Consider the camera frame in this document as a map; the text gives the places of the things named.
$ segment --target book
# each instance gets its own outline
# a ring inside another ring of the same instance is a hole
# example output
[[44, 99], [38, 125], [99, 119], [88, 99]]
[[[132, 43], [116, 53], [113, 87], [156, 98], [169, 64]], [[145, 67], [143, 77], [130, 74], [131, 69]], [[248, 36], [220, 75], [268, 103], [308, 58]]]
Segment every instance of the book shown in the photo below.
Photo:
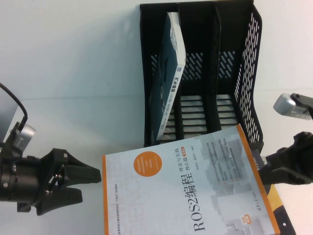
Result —
[[163, 136], [185, 64], [186, 50], [179, 15], [177, 12], [168, 12], [149, 98], [151, 144], [155, 144]]
[[279, 227], [240, 125], [103, 156], [105, 235], [271, 235]]

